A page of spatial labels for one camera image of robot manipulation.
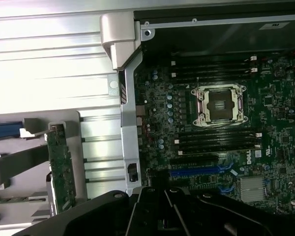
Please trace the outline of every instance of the cpu socket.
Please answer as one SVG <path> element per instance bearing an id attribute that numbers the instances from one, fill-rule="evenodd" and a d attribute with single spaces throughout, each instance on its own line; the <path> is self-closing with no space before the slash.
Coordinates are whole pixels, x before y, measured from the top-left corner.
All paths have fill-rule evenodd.
<path id="1" fill-rule="evenodd" d="M 248 121 L 244 116 L 243 92 L 237 84 L 199 86 L 191 91 L 197 97 L 198 118 L 195 126 L 210 127 L 236 125 Z"/>

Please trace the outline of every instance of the heatsink fins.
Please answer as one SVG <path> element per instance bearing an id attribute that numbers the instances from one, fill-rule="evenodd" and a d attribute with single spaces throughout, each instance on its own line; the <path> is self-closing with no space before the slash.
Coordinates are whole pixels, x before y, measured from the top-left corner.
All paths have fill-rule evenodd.
<path id="1" fill-rule="evenodd" d="M 266 198 L 264 179 L 246 177 L 240 179 L 240 195 L 244 203 L 263 201 Z"/>

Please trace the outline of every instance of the screw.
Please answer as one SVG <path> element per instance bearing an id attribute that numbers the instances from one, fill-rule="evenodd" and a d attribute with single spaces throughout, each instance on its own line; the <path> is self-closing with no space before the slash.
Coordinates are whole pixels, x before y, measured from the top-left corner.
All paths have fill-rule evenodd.
<path id="1" fill-rule="evenodd" d="M 211 194 L 209 194 L 209 193 L 204 193 L 204 194 L 203 194 L 203 197 L 204 197 L 204 198 L 211 198 L 211 197 L 212 197 L 212 195 L 211 195 Z"/>
<path id="2" fill-rule="evenodd" d="M 121 198 L 121 197 L 122 197 L 122 194 L 117 193 L 117 194 L 114 195 L 114 197 L 115 197 L 115 198 Z"/>
<path id="3" fill-rule="evenodd" d="M 172 193 L 176 193 L 176 192 L 178 192 L 178 189 L 171 188 L 169 191 L 172 192 Z"/>

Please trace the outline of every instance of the green circuit board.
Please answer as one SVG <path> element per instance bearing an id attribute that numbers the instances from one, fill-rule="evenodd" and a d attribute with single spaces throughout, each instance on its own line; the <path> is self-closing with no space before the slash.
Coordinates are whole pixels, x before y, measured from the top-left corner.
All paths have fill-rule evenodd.
<path id="1" fill-rule="evenodd" d="M 232 56 L 224 60 L 228 59 L 238 58 Z M 190 191 L 216 190 L 271 213 L 295 213 L 291 205 L 291 200 L 295 199 L 295 95 L 294 72 L 287 69 L 291 66 L 289 59 L 256 60 L 250 64 L 254 71 L 249 73 L 249 79 L 226 82 L 202 82 L 196 78 L 194 82 L 177 83 L 179 73 L 173 74 L 173 65 L 175 62 L 171 66 L 146 68 L 135 77 L 136 104 L 144 110 L 137 114 L 142 118 L 138 135 L 141 169 L 145 173 L 143 184 L 150 184 L 151 170 L 167 170 L 168 181 L 173 186 Z M 185 65 L 183 69 L 192 74 L 194 67 L 190 70 Z M 247 120 L 237 125 L 194 125 L 199 115 L 199 98 L 193 91 L 201 86 L 218 88 L 229 84 L 244 88 L 240 106 Z M 243 136 L 236 138 L 235 132 L 250 129 L 258 136 L 259 143 L 254 148 L 208 149 L 191 155 L 179 153 L 183 144 L 179 144 L 177 134 L 188 134 L 188 142 L 195 143 L 190 147 L 194 151 L 196 145 L 201 144 L 197 143 L 201 134 L 208 133 L 210 137 L 214 132 L 222 132 L 224 136 L 218 136 L 218 141 L 240 143 Z M 208 160 L 200 161 L 208 155 Z M 219 173 L 198 173 L 199 168 L 214 167 L 227 169 Z"/>
<path id="2" fill-rule="evenodd" d="M 57 213 L 75 206 L 75 185 L 72 161 L 63 125 L 52 125 L 47 133 L 49 161 L 55 191 Z"/>

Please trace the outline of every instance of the motherboard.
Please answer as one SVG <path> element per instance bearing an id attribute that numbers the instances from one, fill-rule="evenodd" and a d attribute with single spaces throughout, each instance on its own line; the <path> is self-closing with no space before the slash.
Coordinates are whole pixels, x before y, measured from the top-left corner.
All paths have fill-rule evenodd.
<path id="1" fill-rule="evenodd" d="M 135 75 L 143 185 L 155 177 L 295 213 L 295 72 L 285 57 L 171 58 Z"/>

